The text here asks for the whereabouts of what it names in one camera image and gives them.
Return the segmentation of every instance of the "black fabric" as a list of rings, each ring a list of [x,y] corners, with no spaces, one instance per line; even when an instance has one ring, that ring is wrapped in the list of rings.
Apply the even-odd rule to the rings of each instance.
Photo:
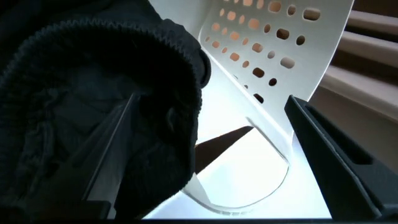
[[[0,17],[0,68],[1,204],[23,207],[133,92],[141,113],[117,211],[134,216],[191,178],[210,61],[148,1],[20,1]]]

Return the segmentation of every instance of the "white plastic basket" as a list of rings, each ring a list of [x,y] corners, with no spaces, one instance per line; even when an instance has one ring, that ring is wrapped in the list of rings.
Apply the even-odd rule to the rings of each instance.
[[[289,161],[294,156],[293,131],[284,105],[289,95],[310,99],[336,50],[353,0],[151,3],[163,18],[197,37],[217,66],[203,90],[198,143],[251,124]],[[210,210],[237,215],[253,209],[213,205],[199,179],[194,175],[184,191]]]

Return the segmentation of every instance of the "basket hole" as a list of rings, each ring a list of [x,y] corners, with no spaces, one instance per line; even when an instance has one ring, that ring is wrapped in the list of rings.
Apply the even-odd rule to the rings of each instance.
[[[214,42],[212,43],[212,46],[213,46],[214,48],[218,48],[218,47],[220,46],[220,43],[219,43],[218,41],[214,41]]]
[[[249,21],[249,27],[252,29],[258,29],[260,26],[260,21],[258,19],[250,19]]]
[[[272,1],[269,3],[268,10],[271,12],[279,12],[282,7],[282,4],[278,1]]]
[[[289,6],[287,8],[287,14],[293,16],[296,13],[296,7],[294,5]]]
[[[270,30],[271,30],[271,25],[267,24],[267,25],[264,27],[264,32],[265,32],[265,33],[268,33]]]
[[[242,44],[246,45],[246,44],[248,44],[248,42],[249,42],[249,39],[246,37],[245,39],[243,39]]]
[[[231,56],[229,56],[229,58],[236,62],[237,60],[239,60],[239,55],[237,53],[232,53]]]
[[[305,42],[305,37],[304,37],[303,35],[299,36],[299,37],[297,38],[297,40],[296,40],[296,44],[299,45],[299,46],[300,46],[300,45],[303,45],[304,42]]]
[[[242,64],[242,67],[247,68],[249,66],[249,61],[245,61]]]
[[[303,16],[306,20],[317,21],[321,16],[321,11],[319,9],[306,9]]]
[[[222,31],[221,34],[225,35],[228,32],[228,29],[225,27]]]
[[[233,21],[233,20],[235,19],[235,17],[236,17],[236,13],[233,12],[233,11],[230,11],[230,12],[228,13],[228,15],[227,15],[227,18],[228,18],[229,20],[231,20],[231,21]]]
[[[264,102],[264,99],[263,99],[260,95],[258,95],[257,93],[254,94],[253,96],[254,96],[260,103],[263,103],[263,102]]]
[[[262,45],[259,43],[255,43],[253,44],[253,46],[251,47],[251,49],[257,53],[260,53],[262,51]]]
[[[288,58],[288,57],[284,57],[282,58],[282,60],[280,61],[280,65],[285,67],[285,68],[293,68],[295,62],[293,59]]]
[[[268,82],[268,85],[274,86],[274,85],[276,85],[276,82],[277,82],[276,78],[271,78],[271,79],[269,80],[269,82]]]
[[[239,17],[239,24],[243,24],[244,22],[244,15],[242,15],[241,17]]]
[[[219,31],[220,30],[220,25],[218,23],[213,23],[213,25],[211,26],[211,29],[214,31]]]
[[[264,71],[261,68],[255,68],[253,69],[253,75],[261,78],[264,76]]]
[[[264,7],[264,0],[257,0],[257,8],[262,9]]]
[[[276,36],[282,40],[286,40],[289,38],[289,31],[285,29],[279,29],[276,32]]]
[[[239,39],[239,33],[233,31],[231,33],[231,35],[229,36],[229,38],[231,38],[231,40],[238,40]]]
[[[274,58],[274,57],[275,57],[275,52],[274,52],[273,50],[271,50],[271,51],[268,53],[267,57],[268,57],[269,59]]]
[[[251,6],[253,4],[253,0],[243,0],[244,6]]]

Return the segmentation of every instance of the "black garment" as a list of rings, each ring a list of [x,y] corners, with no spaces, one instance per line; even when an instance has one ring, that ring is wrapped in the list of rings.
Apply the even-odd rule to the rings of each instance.
[[[192,176],[210,63],[146,0],[19,1],[0,17],[0,69],[1,204],[23,207],[133,92],[139,125],[118,206],[134,215]]]

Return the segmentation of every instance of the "laundry basket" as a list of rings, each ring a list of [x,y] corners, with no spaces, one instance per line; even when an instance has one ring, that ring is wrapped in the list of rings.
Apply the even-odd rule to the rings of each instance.
[[[289,95],[310,99],[336,50],[353,0],[150,2],[160,16],[184,25],[212,60],[198,143],[250,124],[289,165],[293,130],[284,105]],[[240,215],[259,204],[214,205],[198,177],[194,175],[184,192],[214,212]]]

